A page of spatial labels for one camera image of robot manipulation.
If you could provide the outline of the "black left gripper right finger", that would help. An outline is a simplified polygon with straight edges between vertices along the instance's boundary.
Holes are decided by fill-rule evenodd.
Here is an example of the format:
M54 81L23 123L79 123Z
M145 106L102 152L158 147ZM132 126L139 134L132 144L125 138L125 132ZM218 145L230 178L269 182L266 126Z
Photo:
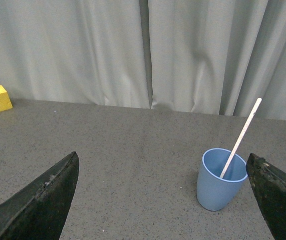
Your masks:
M286 173L249 155L246 171L261 214L274 239L286 240Z

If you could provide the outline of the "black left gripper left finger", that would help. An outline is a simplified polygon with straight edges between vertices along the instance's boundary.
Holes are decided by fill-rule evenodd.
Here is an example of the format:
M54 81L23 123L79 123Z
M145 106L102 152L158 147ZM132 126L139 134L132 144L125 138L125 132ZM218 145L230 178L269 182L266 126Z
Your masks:
M0 204L0 240L58 240L79 176L72 152Z

